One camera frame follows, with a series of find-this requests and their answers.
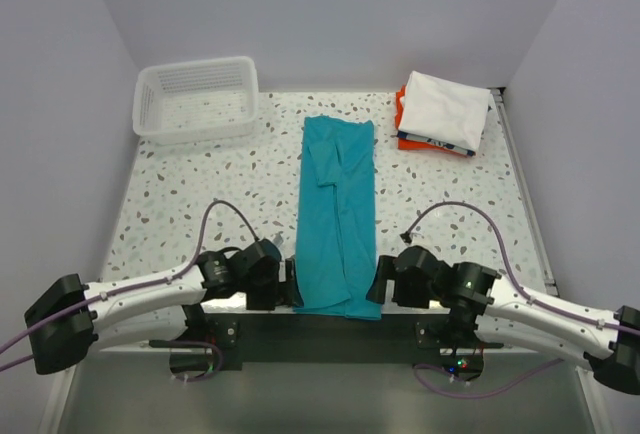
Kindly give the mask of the teal t-shirt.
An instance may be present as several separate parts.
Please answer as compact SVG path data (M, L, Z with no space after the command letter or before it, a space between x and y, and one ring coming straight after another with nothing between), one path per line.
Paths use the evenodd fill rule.
M295 243L300 313L377 321L374 125L304 121Z

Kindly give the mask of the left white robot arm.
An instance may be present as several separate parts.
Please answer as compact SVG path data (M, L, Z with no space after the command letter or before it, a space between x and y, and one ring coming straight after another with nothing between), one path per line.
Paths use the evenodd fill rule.
M150 341L161 347L206 346L222 330L203 309L241 293L249 311L301 307L295 265L267 239L241 249L205 251L160 273L111 283L58 279L24 318L35 370L63 371L89 352Z

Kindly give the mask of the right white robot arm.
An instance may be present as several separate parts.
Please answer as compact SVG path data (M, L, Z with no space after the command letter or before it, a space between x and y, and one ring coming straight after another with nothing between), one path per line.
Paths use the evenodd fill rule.
M471 262L449 265L420 246L378 260L368 300L400 307L447 309L431 325L419 323L419 342L437 346L492 344L546 353L590 371L601 385L639 392L639 312L589 308L516 285L508 276Z

